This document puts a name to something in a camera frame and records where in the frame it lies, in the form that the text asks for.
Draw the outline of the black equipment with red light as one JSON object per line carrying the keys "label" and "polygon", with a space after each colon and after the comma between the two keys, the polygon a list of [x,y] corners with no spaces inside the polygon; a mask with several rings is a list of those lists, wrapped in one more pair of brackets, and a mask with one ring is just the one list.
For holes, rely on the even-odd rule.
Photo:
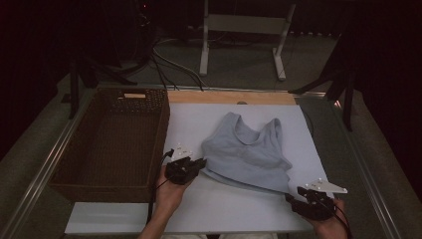
{"label": "black equipment with red light", "polygon": [[131,0],[133,7],[135,50],[133,58],[144,65],[151,55],[156,27],[152,21],[151,0]]}

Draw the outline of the aluminium table frame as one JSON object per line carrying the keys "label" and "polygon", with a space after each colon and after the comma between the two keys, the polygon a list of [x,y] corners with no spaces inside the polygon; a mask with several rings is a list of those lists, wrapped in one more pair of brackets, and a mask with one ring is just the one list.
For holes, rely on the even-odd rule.
{"label": "aluminium table frame", "polygon": [[[71,205],[47,188],[47,179],[71,133],[70,105],[62,101],[66,91],[65,85],[59,87],[0,161],[0,239],[58,239],[64,233]],[[345,201],[354,239],[405,239],[376,184],[379,170],[369,161],[370,143],[357,128],[345,128],[340,103],[327,101],[322,93],[293,97],[303,109],[328,177],[351,190]]]}

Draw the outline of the black tripod stand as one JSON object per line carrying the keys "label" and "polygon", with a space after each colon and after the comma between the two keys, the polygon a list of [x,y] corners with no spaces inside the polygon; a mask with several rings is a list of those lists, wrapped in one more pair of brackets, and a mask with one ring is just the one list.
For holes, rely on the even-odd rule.
{"label": "black tripod stand", "polygon": [[124,77],[120,76],[118,73],[115,73],[110,68],[96,62],[94,59],[85,56],[85,55],[76,55],[70,58],[70,92],[65,95],[64,101],[70,104],[70,114],[69,119],[73,119],[78,112],[80,106],[80,94],[79,94],[79,81],[80,77],[83,75],[83,72],[92,72],[93,70],[98,70],[101,73],[106,74],[111,77],[113,80],[121,83],[126,86],[135,86],[135,82],[131,82]]}

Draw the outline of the light blue tank top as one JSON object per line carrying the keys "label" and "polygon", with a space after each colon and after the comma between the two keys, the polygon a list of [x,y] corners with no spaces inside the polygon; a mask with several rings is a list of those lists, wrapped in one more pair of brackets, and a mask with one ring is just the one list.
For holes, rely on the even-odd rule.
{"label": "light blue tank top", "polygon": [[289,192],[293,165],[282,152],[282,125],[272,119],[259,131],[238,114],[227,113],[201,144],[209,177],[231,186],[261,192]]}

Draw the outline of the brown wicker basket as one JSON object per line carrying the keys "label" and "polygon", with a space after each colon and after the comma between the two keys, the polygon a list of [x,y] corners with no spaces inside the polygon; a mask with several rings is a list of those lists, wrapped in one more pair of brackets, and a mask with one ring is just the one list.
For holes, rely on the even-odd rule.
{"label": "brown wicker basket", "polygon": [[49,185],[74,202],[148,202],[169,117],[165,90],[97,90]]}

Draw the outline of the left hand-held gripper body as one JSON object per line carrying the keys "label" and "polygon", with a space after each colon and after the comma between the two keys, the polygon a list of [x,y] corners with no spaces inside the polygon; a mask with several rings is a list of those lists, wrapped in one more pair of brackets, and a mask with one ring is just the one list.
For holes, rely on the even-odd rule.
{"label": "left hand-held gripper body", "polygon": [[172,183],[184,185],[193,180],[199,172],[199,161],[193,160],[193,152],[178,143],[166,164],[165,177]]}

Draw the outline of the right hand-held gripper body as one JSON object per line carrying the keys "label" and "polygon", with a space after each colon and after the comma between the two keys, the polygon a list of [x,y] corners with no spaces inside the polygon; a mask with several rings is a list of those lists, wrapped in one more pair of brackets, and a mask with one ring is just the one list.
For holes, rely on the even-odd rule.
{"label": "right hand-held gripper body", "polygon": [[308,191],[306,196],[302,196],[305,201],[295,199],[291,207],[294,212],[314,221],[324,221],[335,215],[335,206],[329,193],[347,192],[346,188],[321,178],[306,183],[304,188]]}

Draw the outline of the black angled stand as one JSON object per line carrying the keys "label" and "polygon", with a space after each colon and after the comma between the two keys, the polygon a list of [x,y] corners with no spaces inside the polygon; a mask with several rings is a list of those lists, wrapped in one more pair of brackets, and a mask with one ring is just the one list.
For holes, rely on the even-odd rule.
{"label": "black angled stand", "polygon": [[350,118],[357,57],[358,47],[354,43],[354,38],[347,32],[342,33],[319,77],[301,88],[289,90],[289,93],[302,95],[320,85],[331,82],[324,97],[328,101],[337,101],[343,96],[342,121],[345,127],[352,131]]}

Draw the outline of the person's left hand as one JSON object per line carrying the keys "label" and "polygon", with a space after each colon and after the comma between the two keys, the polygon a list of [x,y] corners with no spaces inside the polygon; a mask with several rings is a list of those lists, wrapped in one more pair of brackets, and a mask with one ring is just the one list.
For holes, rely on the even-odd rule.
{"label": "person's left hand", "polygon": [[164,215],[172,215],[179,207],[185,190],[190,182],[174,184],[165,176],[166,167],[162,166],[156,185],[155,211]]}

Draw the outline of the wooden board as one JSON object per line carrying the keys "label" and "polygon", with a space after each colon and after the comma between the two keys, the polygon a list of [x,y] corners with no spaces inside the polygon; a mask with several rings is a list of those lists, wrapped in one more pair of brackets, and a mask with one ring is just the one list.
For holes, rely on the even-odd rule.
{"label": "wooden board", "polygon": [[287,93],[219,92],[219,91],[168,91],[171,103],[186,104],[238,104],[294,106],[296,101]]}

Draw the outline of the white metal stand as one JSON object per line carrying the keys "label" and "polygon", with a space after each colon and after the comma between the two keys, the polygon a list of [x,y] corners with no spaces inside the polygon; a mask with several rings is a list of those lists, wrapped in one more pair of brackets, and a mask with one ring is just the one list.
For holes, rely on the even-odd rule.
{"label": "white metal stand", "polygon": [[286,68],[282,59],[282,51],[290,31],[296,7],[296,3],[290,3],[286,16],[282,18],[242,16],[236,14],[224,15],[210,13],[209,0],[204,0],[203,39],[199,75],[206,76],[208,74],[208,36],[210,31],[268,35],[278,34],[280,36],[279,45],[272,50],[272,54],[278,80],[284,81],[287,77]]}

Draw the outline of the person's right hand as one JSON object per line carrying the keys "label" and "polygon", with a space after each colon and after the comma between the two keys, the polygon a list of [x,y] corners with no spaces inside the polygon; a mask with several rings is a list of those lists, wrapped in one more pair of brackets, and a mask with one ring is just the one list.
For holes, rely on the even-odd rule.
{"label": "person's right hand", "polygon": [[331,217],[325,221],[310,220],[317,239],[349,239],[345,226],[344,202],[340,199],[335,199],[333,204],[336,207],[336,217]]}

